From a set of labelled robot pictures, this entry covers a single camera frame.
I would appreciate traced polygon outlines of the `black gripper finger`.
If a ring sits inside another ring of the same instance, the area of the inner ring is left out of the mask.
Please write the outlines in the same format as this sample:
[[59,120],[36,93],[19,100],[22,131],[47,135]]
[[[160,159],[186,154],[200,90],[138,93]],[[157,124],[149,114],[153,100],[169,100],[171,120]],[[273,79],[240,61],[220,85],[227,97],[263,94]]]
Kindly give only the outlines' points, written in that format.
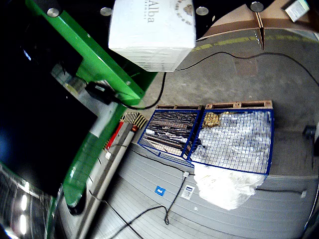
[[37,6],[51,18],[66,12],[89,29],[108,28],[112,14],[111,0],[38,0]]
[[251,21],[254,14],[264,10],[263,0],[195,0],[196,39],[199,40],[212,26],[226,25],[224,32]]

